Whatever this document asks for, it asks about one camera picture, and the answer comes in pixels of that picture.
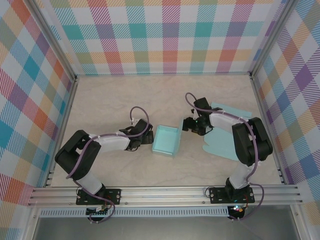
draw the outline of table surface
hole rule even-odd
[[[257,101],[247,75],[148,75],[80,77],[64,144],[77,130],[89,134],[114,133],[130,126],[129,112],[141,106],[157,125],[179,127],[182,118],[191,117],[185,93],[208,102],[225,104],[260,117]],[[134,118],[143,118],[139,109]],[[115,186],[209,186],[224,185],[238,161],[205,152],[204,137],[182,132],[175,158],[152,153],[152,145],[137,151],[112,151],[99,154],[92,173],[109,187]],[[51,186],[74,186],[56,165]],[[261,162],[251,181],[281,184],[273,156]]]

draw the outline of gray floor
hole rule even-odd
[[[185,93],[206,97],[215,103],[252,112],[260,117],[248,75],[149,75],[80,77],[63,141],[77,130],[90,134],[114,133],[130,125],[129,111],[143,107],[150,122],[178,127],[191,116]],[[134,118],[144,117],[136,110]],[[151,145],[135,152],[112,151],[99,154],[91,171],[106,186],[207,186],[224,185],[238,162],[203,150],[204,137],[182,132],[175,158],[152,153]],[[74,186],[57,165],[51,186]],[[280,184],[272,156],[261,163],[251,181]]]
[[[297,236],[289,206],[263,206],[243,224],[226,217],[114,217],[101,224],[90,224],[86,218],[41,218],[34,240],[296,240]]]

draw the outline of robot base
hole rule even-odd
[[[244,187],[241,197],[234,200],[230,200],[224,187],[210,187],[208,190],[211,204],[253,204],[255,202],[254,192],[251,187]]]
[[[121,189],[105,189],[102,187],[95,195],[110,200],[114,205],[120,204]],[[105,201],[85,193],[82,189],[77,191],[76,205],[105,205]]]

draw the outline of light blue plastic container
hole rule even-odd
[[[152,152],[164,156],[176,156],[179,150],[183,123],[184,121],[182,120],[179,128],[158,125],[152,145]]]

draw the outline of metal vent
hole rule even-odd
[[[228,207],[207,206],[207,207],[117,207],[113,217],[227,217]],[[44,208],[40,218],[79,218],[88,217],[86,208]]]

